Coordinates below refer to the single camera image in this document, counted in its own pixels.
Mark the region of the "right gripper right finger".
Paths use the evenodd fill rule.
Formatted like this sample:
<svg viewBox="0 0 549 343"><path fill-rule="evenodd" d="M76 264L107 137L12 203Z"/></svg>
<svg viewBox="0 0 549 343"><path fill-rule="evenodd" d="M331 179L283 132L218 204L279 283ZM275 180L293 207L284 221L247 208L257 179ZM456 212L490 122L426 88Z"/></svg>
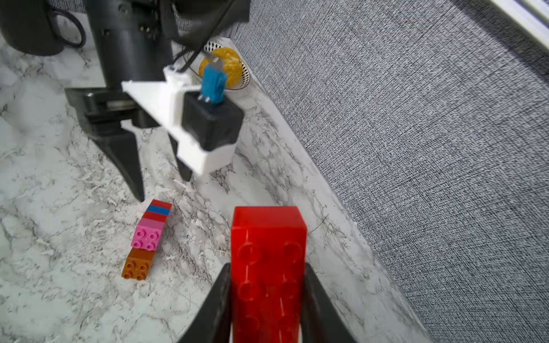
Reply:
<svg viewBox="0 0 549 343"><path fill-rule="evenodd" d="M356 342L309 263L305 264L301 307L303 342Z"/></svg>

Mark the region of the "yellow orange sponge ball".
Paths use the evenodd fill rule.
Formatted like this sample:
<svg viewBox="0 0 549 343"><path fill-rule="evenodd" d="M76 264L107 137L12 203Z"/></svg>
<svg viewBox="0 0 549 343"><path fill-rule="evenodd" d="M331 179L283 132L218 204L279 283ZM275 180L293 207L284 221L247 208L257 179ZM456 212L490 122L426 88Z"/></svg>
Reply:
<svg viewBox="0 0 549 343"><path fill-rule="evenodd" d="M226 87L235 88L242 77L243 67L238 53L229 48L221 47L211 52L213 57L217 57L223 62L223 72L227 75Z"/></svg>

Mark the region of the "blue small lego brick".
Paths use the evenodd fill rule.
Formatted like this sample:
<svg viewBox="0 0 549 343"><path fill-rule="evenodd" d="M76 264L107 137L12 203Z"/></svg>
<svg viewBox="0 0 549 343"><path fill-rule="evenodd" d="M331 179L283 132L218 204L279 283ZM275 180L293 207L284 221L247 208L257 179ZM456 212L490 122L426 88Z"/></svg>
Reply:
<svg viewBox="0 0 549 343"><path fill-rule="evenodd" d="M167 208L164 208L164 207L158 207L158 206L155 206L155 205L151 204L147 208L147 213L158 214L158 215L168 217L169 214L170 214L170 209L167 209Z"/></svg>

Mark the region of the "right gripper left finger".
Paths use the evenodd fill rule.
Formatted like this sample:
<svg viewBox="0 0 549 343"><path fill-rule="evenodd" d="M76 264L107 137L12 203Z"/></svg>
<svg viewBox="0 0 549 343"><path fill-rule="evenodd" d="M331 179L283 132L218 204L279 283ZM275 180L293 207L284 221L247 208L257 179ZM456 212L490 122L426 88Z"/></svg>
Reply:
<svg viewBox="0 0 549 343"><path fill-rule="evenodd" d="M229 342L230 333L231 264L227 263L178 343Z"/></svg>

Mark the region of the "red small lego brick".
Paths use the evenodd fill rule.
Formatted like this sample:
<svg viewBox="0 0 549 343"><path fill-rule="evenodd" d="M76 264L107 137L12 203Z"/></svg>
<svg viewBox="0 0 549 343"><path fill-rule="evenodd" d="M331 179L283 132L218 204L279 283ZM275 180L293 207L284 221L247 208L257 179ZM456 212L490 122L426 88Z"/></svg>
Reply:
<svg viewBox="0 0 549 343"><path fill-rule="evenodd" d="M164 209L167 209L167 210L171 210L171 208L172 208L172 204L170 204L168 202L163 202L163 201L160 201L160 200L152 200L152 202L150 204L152 206L161 207L161 208L164 208Z"/></svg>

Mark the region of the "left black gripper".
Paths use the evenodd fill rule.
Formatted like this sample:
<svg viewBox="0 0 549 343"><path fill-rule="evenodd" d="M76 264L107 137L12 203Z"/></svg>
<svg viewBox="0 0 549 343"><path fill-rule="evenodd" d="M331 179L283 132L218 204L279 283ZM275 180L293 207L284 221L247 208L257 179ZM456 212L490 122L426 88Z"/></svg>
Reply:
<svg viewBox="0 0 549 343"><path fill-rule="evenodd" d="M127 186L139 201L145 200L140 158L135 135L122 127L130 120L138 129L156 128L159 124L121 89L108 87L66 88L65 95L77 113L82 130L119 170ZM178 141L169 136L180 177L192 178L192 170L178 157Z"/></svg>

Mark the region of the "striped white bowl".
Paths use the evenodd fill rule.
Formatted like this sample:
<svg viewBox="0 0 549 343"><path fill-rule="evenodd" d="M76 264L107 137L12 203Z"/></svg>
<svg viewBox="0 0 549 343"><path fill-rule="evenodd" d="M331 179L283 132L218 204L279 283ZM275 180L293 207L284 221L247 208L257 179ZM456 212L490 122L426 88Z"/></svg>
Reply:
<svg viewBox="0 0 549 343"><path fill-rule="evenodd" d="M226 90L239 91L247 87L250 82L250 73L240 55L232 47L226 47L215 41L208 41L204 52L191 64L190 69L199 79L202 78L204 68L209 64L206 52L223 60L223 71L227 75Z"/></svg>

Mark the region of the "pink small lego brick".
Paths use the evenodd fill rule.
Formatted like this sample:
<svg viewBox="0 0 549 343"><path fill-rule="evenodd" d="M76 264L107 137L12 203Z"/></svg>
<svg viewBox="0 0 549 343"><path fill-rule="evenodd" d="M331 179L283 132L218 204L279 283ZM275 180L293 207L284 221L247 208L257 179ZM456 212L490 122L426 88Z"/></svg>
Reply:
<svg viewBox="0 0 549 343"><path fill-rule="evenodd" d="M132 248L156 251L165 222L141 218L132 238Z"/></svg>

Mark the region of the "orange small lego brick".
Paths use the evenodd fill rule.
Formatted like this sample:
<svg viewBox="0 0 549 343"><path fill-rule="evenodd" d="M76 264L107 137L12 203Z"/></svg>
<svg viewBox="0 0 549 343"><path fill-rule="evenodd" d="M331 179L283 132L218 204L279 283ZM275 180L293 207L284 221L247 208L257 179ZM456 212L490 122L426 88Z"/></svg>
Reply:
<svg viewBox="0 0 549 343"><path fill-rule="evenodd" d="M126 280L146 280L152 267L154 256L155 251L132 248L124 263L122 277Z"/></svg>

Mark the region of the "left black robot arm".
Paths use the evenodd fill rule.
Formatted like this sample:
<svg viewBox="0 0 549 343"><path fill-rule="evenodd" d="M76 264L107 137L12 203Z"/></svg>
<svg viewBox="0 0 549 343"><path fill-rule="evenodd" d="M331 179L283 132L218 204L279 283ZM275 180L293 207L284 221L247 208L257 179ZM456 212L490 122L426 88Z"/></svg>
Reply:
<svg viewBox="0 0 549 343"><path fill-rule="evenodd" d="M249 1L86 1L84 7L105 87L67 88L83 132L117 167L135 198L145 199L137 140L122 128L158 127L130 96L124 81L162 81L171 40L197 47L223 29L250 19Z"/></svg>

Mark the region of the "black cup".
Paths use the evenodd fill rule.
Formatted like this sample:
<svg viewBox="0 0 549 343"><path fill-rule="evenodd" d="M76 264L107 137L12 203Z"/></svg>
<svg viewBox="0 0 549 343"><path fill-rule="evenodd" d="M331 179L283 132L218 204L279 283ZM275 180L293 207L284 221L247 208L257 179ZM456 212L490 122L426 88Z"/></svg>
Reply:
<svg viewBox="0 0 549 343"><path fill-rule="evenodd" d="M66 18L77 27L80 41L70 41L61 35L57 17ZM34 56L54 56L65 47L80 49L87 42L87 34L77 17L51 7L47 1L2 0L1 35L10 47Z"/></svg>

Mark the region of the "red long lego brick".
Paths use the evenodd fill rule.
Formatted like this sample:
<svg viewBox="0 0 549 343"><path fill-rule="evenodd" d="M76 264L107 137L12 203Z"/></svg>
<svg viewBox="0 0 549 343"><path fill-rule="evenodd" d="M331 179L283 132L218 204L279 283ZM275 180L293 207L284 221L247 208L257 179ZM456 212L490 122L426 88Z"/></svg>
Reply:
<svg viewBox="0 0 549 343"><path fill-rule="evenodd" d="M307 226L297 207L236 207L231 228L234 342L297 342Z"/></svg>
<svg viewBox="0 0 549 343"><path fill-rule="evenodd" d="M153 220L153 221L156 221L156 222L163 222L165 223L167 221L167 216L163 215L163 214L157 214L157 213L154 213L154 212L145 212L142 216L143 219L147 219L147 220Z"/></svg>

